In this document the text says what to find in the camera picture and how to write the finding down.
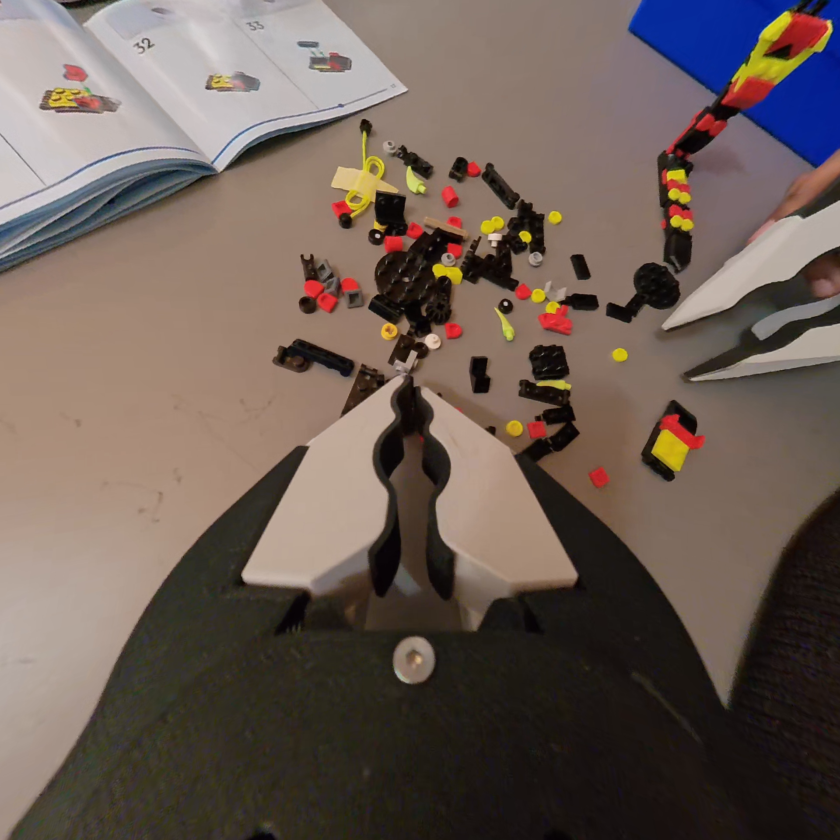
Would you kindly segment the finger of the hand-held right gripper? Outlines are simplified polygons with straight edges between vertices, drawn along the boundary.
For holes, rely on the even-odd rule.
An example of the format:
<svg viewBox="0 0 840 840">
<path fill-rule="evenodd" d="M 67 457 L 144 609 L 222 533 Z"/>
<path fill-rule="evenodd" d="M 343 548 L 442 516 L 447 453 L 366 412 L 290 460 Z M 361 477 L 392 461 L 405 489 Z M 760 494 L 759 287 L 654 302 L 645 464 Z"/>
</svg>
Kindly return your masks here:
<svg viewBox="0 0 840 840">
<path fill-rule="evenodd" d="M 838 202 L 824 205 L 810 215 L 785 217 L 689 294 L 661 328 L 678 329 L 729 310 L 757 289 L 792 279 L 838 245 Z"/>
<path fill-rule="evenodd" d="M 776 311 L 743 331 L 739 342 L 682 374 L 712 382 L 839 361 L 839 303 L 816 301 Z"/>
</svg>

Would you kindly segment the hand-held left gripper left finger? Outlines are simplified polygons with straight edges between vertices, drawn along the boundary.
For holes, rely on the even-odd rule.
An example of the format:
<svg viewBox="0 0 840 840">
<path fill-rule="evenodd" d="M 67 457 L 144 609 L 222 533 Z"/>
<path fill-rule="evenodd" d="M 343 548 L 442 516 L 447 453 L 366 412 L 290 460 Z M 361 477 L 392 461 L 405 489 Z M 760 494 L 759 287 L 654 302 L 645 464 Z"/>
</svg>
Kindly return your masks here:
<svg viewBox="0 0 840 840">
<path fill-rule="evenodd" d="M 399 375 L 310 441 L 242 577 L 313 596 L 383 596 L 401 559 L 396 489 L 413 379 Z"/>
</svg>

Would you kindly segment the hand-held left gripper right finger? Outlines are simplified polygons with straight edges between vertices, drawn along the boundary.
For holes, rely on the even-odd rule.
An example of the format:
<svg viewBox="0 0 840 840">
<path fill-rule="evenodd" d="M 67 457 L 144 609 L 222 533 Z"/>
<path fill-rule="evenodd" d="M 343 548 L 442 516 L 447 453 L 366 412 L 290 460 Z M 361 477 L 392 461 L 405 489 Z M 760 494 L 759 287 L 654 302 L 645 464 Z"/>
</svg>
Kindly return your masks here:
<svg viewBox="0 0 840 840">
<path fill-rule="evenodd" d="M 508 446 L 417 388 L 431 585 L 475 631 L 493 602 L 574 587 L 579 575 Z"/>
</svg>

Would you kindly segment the black round lego plate assembly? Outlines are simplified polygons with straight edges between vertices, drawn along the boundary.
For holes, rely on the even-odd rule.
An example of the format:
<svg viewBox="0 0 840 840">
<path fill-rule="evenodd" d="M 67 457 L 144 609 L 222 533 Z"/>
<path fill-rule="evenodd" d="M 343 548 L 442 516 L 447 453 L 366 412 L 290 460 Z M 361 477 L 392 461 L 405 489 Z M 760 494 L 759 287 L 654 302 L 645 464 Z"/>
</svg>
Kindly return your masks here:
<svg viewBox="0 0 840 840">
<path fill-rule="evenodd" d="M 646 263 L 633 275 L 634 294 L 621 306 L 609 302 L 605 308 L 608 318 L 630 323 L 644 307 L 656 310 L 671 309 L 680 299 L 679 282 L 666 266 Z"/>
</svg>

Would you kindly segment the pile of lego pieces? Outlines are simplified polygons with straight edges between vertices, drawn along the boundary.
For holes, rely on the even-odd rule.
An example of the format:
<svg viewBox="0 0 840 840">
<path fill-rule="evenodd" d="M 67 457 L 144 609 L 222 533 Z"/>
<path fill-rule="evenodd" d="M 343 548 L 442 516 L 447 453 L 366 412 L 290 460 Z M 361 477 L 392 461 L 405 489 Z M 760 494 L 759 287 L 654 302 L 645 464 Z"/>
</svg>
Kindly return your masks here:
<svg viewBox="0 0 840 840">
<path fill-rule="evenodd" d="M 516 339 L 509 319 L 515 307 L 513 298 L 539 305 L 540 328 L 564 337 L 571 335 L 573 312 L 592 312 L 600 307 L 597 296 L 591 293 L 570 294 L 562 287 L 555 288 L 551 281 L 544 287 L 530 287 L 515 277 L 516 255 L 526 255 L 530 267 L 543 264 L 546 221 L 561 224 L 563 216 L 557 211 L 546 215 L 535 210 L 493 163 L 481 165 L 458 156 L 448 172 L 448 178 L 456 183 L 480 178 L 511 213 L 509 219 L 495 215 L 482 220 L 475 237 L 465 232 L 463 219 L 457 215 L 409 222 L 405 216 L 406 196 L 385 189 L 384 173 L 382 158 L 367 157 L 360 175 L 371 175 L 372 184 L 356 182 L 359 185 L 349 189 L 353 203 L 345 200 L 332 205 L 343 228 L 352 225 L 357 211 L 365 205 L 374 207 L 369 241 L 382 248 L 373 270 L 374 293 L 365 298 L 355 278 L 340 278 L 326 260 L 301 255 L 304 283 L 298 305 L 301 312 L 313 314 L 334 311 L 342 299 L 351 308 L 362 307 L 367 300 L 368 310 L 382 320 L 381 338 L 394 342 L 388 361 L 394 371 L 412 373 L 419 361 L 439 347 L 444 336 L 455 340 L 463 335 L 462 326 L 454 320 L 453 306 L 454 289 L 463 283 L 483 280 L 507 293 L 493 310 L 500 334 L 508 342 Z M 528 362 L 531 377 L 520 382 L 518 394 L 547 408 L 527 425 L 510 421 L 506 432 L 516 437 L 527 429 L 532 443 L 526 454 L 537 461 L 563 451 L 580 430 L 574 424 L 571 384 L 565 380 L 570 367 L 564 348 L 538 344 L 529 352 Z M 279 346 L 272 363 L 295 373 L 308 372 L 317 364 L 342 377 L 358 375 L 345 412 L 385 383 L 385 375 L 375 368 L 305 339 Z"/>
</svg>

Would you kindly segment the yellow red black lego block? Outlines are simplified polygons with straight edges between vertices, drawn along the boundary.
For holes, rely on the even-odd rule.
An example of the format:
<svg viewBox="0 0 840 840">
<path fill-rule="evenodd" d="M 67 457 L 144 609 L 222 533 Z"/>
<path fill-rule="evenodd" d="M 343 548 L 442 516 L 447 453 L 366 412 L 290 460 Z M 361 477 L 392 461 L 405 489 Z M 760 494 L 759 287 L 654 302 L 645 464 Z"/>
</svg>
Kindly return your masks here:
<svg viewBox="0 0 840 840">
<path fill-rule="evenodd" d="M 703 448 L 704 435 L 698 435 L 698 421 L 676 400 L 668 402 L 641 452 L 644 466 L 667 482 L 683 469 L 689 452 Z"/>
</svg>

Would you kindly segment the long red yellow lego model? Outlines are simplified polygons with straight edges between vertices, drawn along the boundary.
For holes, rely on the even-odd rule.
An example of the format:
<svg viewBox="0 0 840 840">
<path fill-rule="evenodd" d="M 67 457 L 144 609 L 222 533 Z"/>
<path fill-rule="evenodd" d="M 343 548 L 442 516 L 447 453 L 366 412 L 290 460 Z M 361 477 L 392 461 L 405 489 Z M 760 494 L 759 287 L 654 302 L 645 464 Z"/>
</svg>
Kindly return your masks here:
<svg viewBox="0 0 840 840">
<path fill-rule="evenodd" d="M 769 23 L 715 101 L 699 111 L 659 154 L 658 200 L 663 214 L 664 262 L 675 272 L 688 267 L 692 253 L 691 232 L 695 223 L 688 183 L 694 168 L 691 156 L 706 148 L 730 119 L 762 102 L 783 79 L 824 50 L 833 33 L 832 21 L 821 16 L 825 5 L 826 2 L 800 2 Z"/>
</svg>

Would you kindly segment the lego instruction booklet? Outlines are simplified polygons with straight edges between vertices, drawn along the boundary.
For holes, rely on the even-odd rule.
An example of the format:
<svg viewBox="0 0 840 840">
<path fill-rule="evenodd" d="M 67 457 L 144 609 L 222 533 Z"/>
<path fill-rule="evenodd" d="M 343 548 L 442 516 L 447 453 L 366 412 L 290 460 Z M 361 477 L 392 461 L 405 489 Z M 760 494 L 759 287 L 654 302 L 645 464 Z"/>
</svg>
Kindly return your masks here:
<svg viewBox="0 0 840 840">
<path fill-rule="evenodd" d="M 1 270 L 405 92 L 324 2 L 2 2 Z"/>
</svg>

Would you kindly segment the person's right hand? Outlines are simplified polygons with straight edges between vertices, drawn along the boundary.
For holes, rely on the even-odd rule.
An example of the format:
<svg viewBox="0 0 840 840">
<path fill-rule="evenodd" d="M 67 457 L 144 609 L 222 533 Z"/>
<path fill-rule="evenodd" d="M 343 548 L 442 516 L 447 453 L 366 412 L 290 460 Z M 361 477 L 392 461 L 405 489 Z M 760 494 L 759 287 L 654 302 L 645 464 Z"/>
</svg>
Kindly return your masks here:
<svg viewBox="0 0 840 840">
<path fill-rule="evenodd" d="M 765 230 L 782 218 L 793 214 L 818 197 L 839 177 L 839 150 L 836 150 L 822 165 L 799 176 L 790 185 L 781 203 L 772 211 L 765 222 L 748 240 L 751 244 Z M 832 298 L 839 293 L 838 250 L 822 255 L 802 270 L 815 298 Z"/>
</svg>

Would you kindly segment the blue box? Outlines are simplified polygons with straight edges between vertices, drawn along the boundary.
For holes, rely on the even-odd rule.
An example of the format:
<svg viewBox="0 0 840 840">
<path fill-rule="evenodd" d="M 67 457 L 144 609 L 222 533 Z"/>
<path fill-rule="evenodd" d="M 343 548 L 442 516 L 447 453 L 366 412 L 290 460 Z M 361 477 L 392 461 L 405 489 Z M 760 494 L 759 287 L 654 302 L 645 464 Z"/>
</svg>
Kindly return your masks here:
<svg viewBox="0 0 840 840">
<path fill-rule="evenodd" d="M 748 57 L 761 31 L 796 2 L 643 1 L 628 30 L 675 64 L 713 96 Z M 819 54 L 774 89 L 747 119 L 813 166 L 839 147 L 839 11 L 822 16 L 833 34 Z"/>
</svg>

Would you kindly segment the person's dark clothing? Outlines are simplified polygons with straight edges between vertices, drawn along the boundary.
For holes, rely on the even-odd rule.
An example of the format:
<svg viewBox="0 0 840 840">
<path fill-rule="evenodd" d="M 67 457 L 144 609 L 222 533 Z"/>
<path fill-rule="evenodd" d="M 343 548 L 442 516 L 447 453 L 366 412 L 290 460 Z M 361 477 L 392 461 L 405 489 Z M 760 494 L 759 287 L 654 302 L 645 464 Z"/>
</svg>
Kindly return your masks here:
<svg viewBox="0 0 840 840">
<path fill-rule="evenodd" d="M 729 706 L 814 838 L 839 838 L 839 493 L 800 526 L 752 623 Z"/>
</svg>

